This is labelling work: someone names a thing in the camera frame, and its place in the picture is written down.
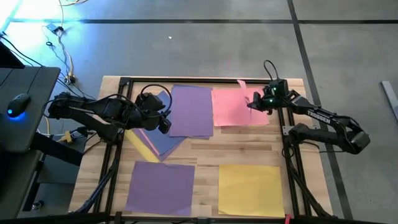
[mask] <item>gray floor tile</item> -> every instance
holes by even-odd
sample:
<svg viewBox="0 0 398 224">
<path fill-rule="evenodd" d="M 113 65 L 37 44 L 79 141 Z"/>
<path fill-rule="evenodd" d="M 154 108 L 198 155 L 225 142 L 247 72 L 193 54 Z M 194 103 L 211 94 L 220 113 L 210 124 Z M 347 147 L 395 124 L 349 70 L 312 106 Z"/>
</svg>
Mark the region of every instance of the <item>gray floor tile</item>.
<svg viewBox="0 0 398 224">
<path fill-rule="evenodd" d="M 3 2 L 0 7 L 0 30 L 2 30 L 7 17 L 10 16 L 12 10 L 17 5 L 18 0 L 10 0 Z"/>
<path fill-rule="evenodd" d="M 27 55 L 60 66 L 45 45 L 41 25 L 11 23 L 7 33 Z M 75 73 L 83 89 L 95 96 L 104 75 L 266 77 L 265 59 L 274 61 L 283 77 L 305 76 L 291 24 L 65 24 L 65 28 L 62 40 L 73 57 Z M 45 31 L 56 44 L 56 37 Z M 28 40 L 24 33 L 29 33 Z"/>
<path fill-rule="evenodd" d="M 301 28 L 323 107 L 352 116 L 371 138 L 359 155 L 337 155 L 354 218 L 394 223 L 398 125 L 379 82 L 398 92 L 398 25 Z"/>
<path fill-rule="evenodd" d="M 293 0 L 298 19 L 398 19 L 395 0 Z"/>
<path fill-rule="evenodd" d="M 64 7 L 74 19 L 290 19 L 280 0 L 91 0 Z M 57 0 L 25 0 L 16 18 L 60 19 Z"/>
</svg>

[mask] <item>wooden table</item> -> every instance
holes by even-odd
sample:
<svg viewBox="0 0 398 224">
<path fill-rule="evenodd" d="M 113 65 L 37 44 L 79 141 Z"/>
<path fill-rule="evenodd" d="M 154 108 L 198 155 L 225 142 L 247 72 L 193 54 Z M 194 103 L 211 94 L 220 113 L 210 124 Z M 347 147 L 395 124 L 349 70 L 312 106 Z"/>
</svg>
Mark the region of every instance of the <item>wooden table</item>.
<svg viewBox="0 0 398 224">
<path fill-rule="evenodd" d="M 99 98 L 117 93 L 119 80 L 120 77 L 103 77 Z M 288 83 L 290 89 L 294 89 L 305 96 L 302 79 L 288 79 Z M 132 91 L 133 101 L 142 87 L 147 84 L 149 83 L 134 83 Z M 169 90 L 171 90 L 173 86 L 173 83 L 161 84 Z M 195 83 L 190 85 L 212 86 L 213 88 L 239 87 L 238 84 L 213 85 Z M 161 89 L 151 87 L 147 91 L 158 94 Z M 312 120 L 308 116 L 295 114 L 294 118 L 296 123 L 304 123 L 309 126 L 313 125 Z M 220 164 L 279 166 L 282 177 L 284 210 L 285 213 L 293 213 L 285 160 L 281 155 L 282 136 L 280 134 L 278 114 L 273 113 L 269 116 L 269 121 L 270 124 L 267 126 L 215 127 L 214 136 L 209 140 L 188 138 L 166 158 L 164 163 L 196 166 L 192 202 L 193 217 L 239 218 L 239 216 L 218 214 L 218 166 Z M 92 138 L 86 146 L 90 147 L 98 140 L 98 138 Z M 323 208 L 327 212 L 332 213 L 318 149 L 309 144 L 302 144 L 300 148 L 307 186 Z M 78 209 L 97 186 L 104 150 L 105 144 L 101 143 L 84 156 L 76 180 L 70 210 Z M 166 217 L 165 215 L 124 211 L 135 161 L 144 161 L 144 159 L 128 139 L 124 138 L 111 213 L 115 214 L 118 211 L 122 211 L 123 216 Z M 104 190 L 100 211 L 104 211 L 107 192 L 108 188 Z M 304 214 L 302 196 L 299 189 L 297 191 L 297 196 L 300 213 Z"/>
</svg>

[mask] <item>colored paper sheet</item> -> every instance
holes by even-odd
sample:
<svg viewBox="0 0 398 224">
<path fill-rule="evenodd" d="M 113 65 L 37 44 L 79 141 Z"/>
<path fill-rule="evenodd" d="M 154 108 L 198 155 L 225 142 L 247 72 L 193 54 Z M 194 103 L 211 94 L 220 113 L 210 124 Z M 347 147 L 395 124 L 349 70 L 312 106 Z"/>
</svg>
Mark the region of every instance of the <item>colored paper sheet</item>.
<svg viewBox="0 0 398 224">
<path fill-rule="evenodd" d="M 126 210 L 190 216 L 195 166 L 137 161 Z"/>
<path fill-rule="evenodd" d="M 146 161 L 160 162 L 159 159 L 156 158 L 155 154 L 137 137 L 133 131 L 125 130 L 124 135 Z"/>
<path fill-rule="evenodd" d="M 241 88 L 212 90 L 213 119 L 215 126 L 244 126 L 269 124 L 268 115 L 264 112 L 250 110 L 247 107 L 253 101 L 258 88 L 246 88 L 244 81 L 238 80 Z"/>
<path fill-rule="evenodd" d="M 220 165 L 218 213 L 284 217 L 279 167 Z"/>
<path fill-rule="evenodd" d="M 159 93 L 157 97 L 162 100 L 163 104 L 166 106 L 165 108 L 169 106 L 170 98 L 165 91 Z M 173 109 L 171 109 L 171 113 L 168 116 L 168 119 L 171 120 L 173 116 L 174 111 Z M 179 145 L 185 139 L 185 137 L 170 137 L 169 133 L 163 134 L 158 129 L 155 129 L 153 131 L 147 131 L 145 129 L 135 129 L 135 134 L 137 134 L 138 131 L 143 133 L 141 136 L 145 138 L 145 140 L 149 143 L 151 148 L 158 156 L 165 154 L 167 151 L 169 151 L 174 146 Z"/>
<path fill-rule="evenodd" d="M 155 150 L 153 150 L 152 146 L 150 145 L 150 143 L 148 142 L 148 140 L 144 137 L 143 133 L 140 131 L 136 131 L 134 130 L 134 134 L 136 134 L 136 136 L 141 140 L 141 142 L 143 144 L 145 144 L 145 147 L 147 148 L 147 150 L 150 150 L 151 153 L 153 153 L 153 155 L 155 155 L 155 157 L 160 161 L 163 162 L 163 160 L 165 160 L 176 148 L 178 148 L 179 144 L 175 145 L 173 148 L 169 149 L 166 153 L 164 153 L 163 155 L 157 155 Z"/>
<path fill-rule="evenodd" d="M 211 88 L 174 85 L 170 136 L 212 136 Z"/>
</svg>

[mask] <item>red tag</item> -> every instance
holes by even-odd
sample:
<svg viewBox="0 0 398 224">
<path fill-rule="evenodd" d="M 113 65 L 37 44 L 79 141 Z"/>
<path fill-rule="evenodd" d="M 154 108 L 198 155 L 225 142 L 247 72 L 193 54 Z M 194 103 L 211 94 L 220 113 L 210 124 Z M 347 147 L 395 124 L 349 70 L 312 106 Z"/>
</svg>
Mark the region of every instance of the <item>red tag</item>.
<svg viewBox="0 0 398 224">
<path fill-rule="evenodd" d="M 292 216 L 290 216 L 290 214 L 287 214 L 286 218 L 285 218 L 285 224 L 289 224 L 291 218 L 292 218 Z"/>
</svg>

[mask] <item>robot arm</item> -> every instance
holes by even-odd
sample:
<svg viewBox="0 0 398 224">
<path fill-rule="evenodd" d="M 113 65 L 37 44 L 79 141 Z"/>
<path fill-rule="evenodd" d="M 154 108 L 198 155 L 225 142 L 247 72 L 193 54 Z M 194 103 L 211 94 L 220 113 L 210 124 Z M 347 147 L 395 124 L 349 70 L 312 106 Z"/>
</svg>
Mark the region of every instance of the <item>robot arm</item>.
<svg viewBox="0 0 398 224">
<path fill-rule="evenodd" d="M 253 102 L 249 103 L 248 107 L 259 111 L 268 111 L 268 114 L 272 114 L 272 110 L 277 108 L 288 108 L 295 114 L 305 114 L 335 130 L 335 132 L 330 132 L 310 129 L 307 125 L 299 123 L 289 131 L 291 144 L 300 144 L 309 139 L 333 144 L 345 152 L 358 154 L 370 143 L 369 136 L 354 119 L 311 104 L 296 91 L 289 91 L 286 80 L 271 81 L 270 85 L 263 89 L 263 92 L 263 97 L 255 92 Z"/>
<path fill-rule="evenodd" d="M 119 128 L 158 128 L 167 133 L 171 122 L 166 118 L 170 111 L 159 113 L 164 109 L 162 101 L 151 93 L 142 93 L 133 103 L 125 96 L 110 95 L 100 100 L 91 100 L 79 96 L 71 96 L 63 92 L 52 100 L 49 106 L 49 118 L 68 118 L 84 124 L 88 129 L 97 131 L 98 136 L 105 141 L 113 142 Z M 89 114 L 95 114 L 107 123 L 102 123 Z"/>
</svg>

